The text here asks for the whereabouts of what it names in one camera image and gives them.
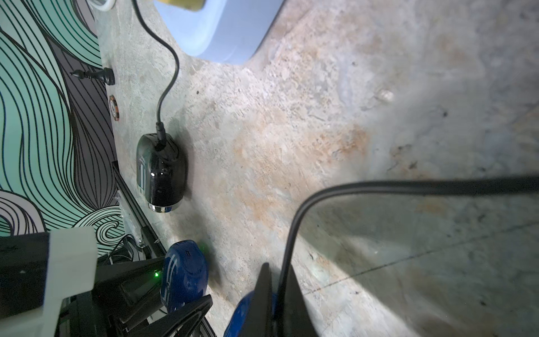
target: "wire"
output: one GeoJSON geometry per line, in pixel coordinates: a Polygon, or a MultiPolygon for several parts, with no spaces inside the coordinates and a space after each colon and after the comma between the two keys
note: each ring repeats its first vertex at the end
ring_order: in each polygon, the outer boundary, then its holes
{"type": "Polygon", "coordinates": [[[176,68],[174,70],[174,75],[172,75],[172,79],[170,80],[169,85],[163,91],[163,93],[161,94],[161,97],[159,97],[159,101],[157,102],[157,114],[156,114],[156,117],[157,117],[157,123],[160,124],[161,123],[161,105],[163,104],[163,99],[169,93],[170,89],[172,89],[172,86],[174,85],[174,82],[176,82],[176,79],[178,78],[178,72],[179,72],[178,55],[176,54],[174,49],[172,49],[172,47],[168,43],[166,43],[162,38],[157,36],[154,32],[152,32],[150,30],[150,28],[148,28],[148,26],[144,22],[144,19],[142,19],[142,15],[140,14],[139,5],[137,4],[136,0],[132,0],[131,2],[133,3],[133,9],[135,10],[136,17],[139,20],[139,23],[142,26],[142,28],[144,28],[144,30],[148,34],[150,34],[151,37],[153,37],[157,42],[162,44],[166,49],[168,49],[172,53],[172,56],[174,56],[174,64],[176,66],[176,68]]]}
{"type": "Polygon", "coordinates": [[[311,195],[298,208],[286,242],[285,255],[282,259],[281,275],[277,290],[275,319],[282,322],[286,294],[286,280],[292,263],[294,243],[299,227],[307,211],[316,203],[336,196],[350,194],[384,193],[409,195],[445,195],[445,196],[479,196],[496,194],[517,194],[539,191],[539,176],[494,178],[482,180],[460,181],[372,181],[357,182],[330,187],[311,195]]]}

